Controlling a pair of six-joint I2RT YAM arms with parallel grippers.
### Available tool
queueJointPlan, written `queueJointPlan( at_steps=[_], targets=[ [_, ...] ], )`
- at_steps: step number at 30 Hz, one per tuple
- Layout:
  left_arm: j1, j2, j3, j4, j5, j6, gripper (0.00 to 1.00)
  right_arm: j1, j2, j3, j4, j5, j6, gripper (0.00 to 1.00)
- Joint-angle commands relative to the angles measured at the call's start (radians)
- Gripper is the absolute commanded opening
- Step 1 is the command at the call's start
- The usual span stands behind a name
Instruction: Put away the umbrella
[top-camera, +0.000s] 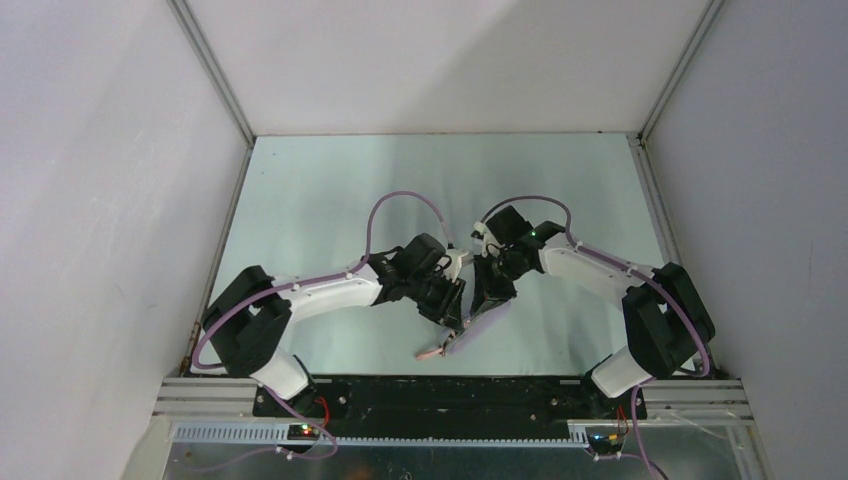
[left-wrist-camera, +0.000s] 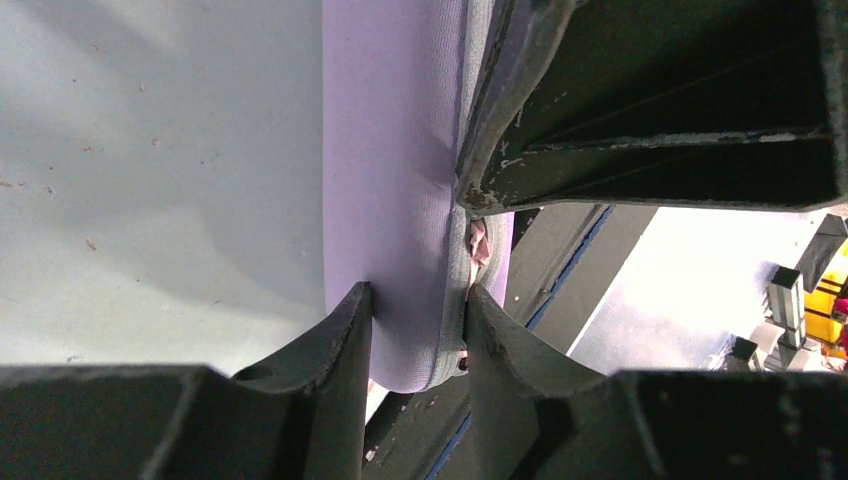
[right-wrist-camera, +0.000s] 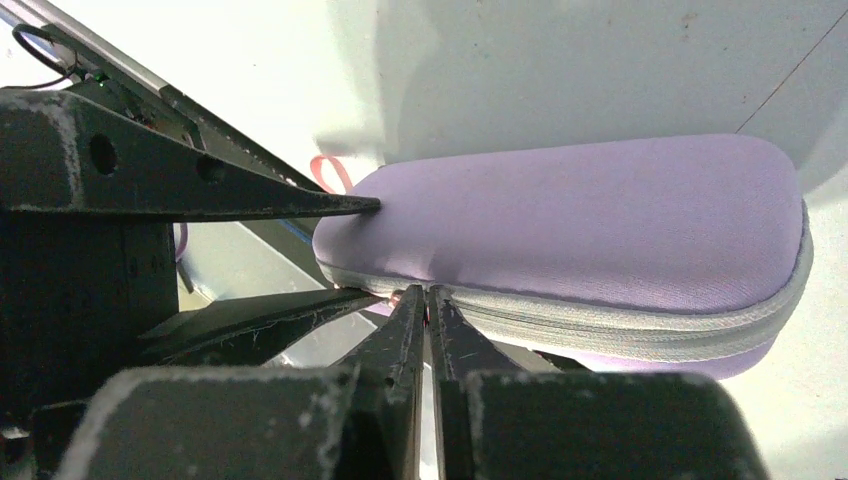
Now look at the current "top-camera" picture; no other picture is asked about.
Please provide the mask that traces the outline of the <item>grey umbrella case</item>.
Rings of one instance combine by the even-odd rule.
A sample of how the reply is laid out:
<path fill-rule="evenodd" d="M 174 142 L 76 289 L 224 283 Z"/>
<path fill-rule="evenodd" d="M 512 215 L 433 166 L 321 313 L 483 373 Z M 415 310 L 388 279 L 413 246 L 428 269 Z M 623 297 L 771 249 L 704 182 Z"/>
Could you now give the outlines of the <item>grey umbrella case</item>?
<path fill-rule="evenodd" d="M 495 306 L 469 319 L 468 326 L 459 333 L 451 334 L 443 345 L 443 355 L 454 355 L 471 344 L 482 333 L 491 329 L 498 321 L 508 316 L 511 301 Z"/>

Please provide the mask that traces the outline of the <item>pink black folding umbrella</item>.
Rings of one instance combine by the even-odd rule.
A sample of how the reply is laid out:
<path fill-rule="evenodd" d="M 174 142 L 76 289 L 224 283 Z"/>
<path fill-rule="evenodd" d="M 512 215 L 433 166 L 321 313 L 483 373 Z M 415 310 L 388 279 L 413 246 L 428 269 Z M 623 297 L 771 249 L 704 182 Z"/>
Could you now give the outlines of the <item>pink black folding umbrella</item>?
<path fill-rule="evenodd" d="M 459 348 L 459 335 L 449 332 L 439 337 L 434 346 L 428 347 L 415 355 L 416 361 L 424 361 L 435 357 L 445 357 L 454 354 Z"/>

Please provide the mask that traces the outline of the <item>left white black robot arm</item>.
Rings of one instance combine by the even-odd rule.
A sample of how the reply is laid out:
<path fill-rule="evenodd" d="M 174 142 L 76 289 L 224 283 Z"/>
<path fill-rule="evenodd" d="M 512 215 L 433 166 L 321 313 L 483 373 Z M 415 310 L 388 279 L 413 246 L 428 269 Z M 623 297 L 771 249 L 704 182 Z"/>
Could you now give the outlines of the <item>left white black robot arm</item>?
<path fill-rule="evenodd" d="M 206 311 L 198 346 L 212 348 L 217 362 L 195 358 L 193 366 L 250 378 L 293 401 L 314 387 L 304 363 L 284 345 L 289 328 L 329 312 L 403 299 L 431 322 L 460 327 L 465 287 L 460 273 L 472 260 L 467 250 L 419 234 L 405 246 L 363 257 L 349 270 L 314 279 L 277 285 L 261 267 L 249 267 Z"/>

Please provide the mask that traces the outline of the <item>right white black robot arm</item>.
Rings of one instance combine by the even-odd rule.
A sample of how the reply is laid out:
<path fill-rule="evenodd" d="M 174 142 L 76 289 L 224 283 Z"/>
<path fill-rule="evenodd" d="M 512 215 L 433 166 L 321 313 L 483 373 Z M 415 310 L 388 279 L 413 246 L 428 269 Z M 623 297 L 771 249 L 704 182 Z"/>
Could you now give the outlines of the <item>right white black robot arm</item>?
<path fill-rule="evenodd" d="M 625 346 L 585 376 L 605 397 L 668 379 L 695 355 L 702 359 L 696 376 L 710 373 L 707 345 L 715 326 L 681 265 L 652 267 L 616 257 L 578 239 L 569 222 L 532 225 L 510 199 L 476 222 L 472 236 L 481 245 L 474 258 L 474 313 L 516 298 L 516 281 L 530 272 L 576 280 L 622 313 Z"/>

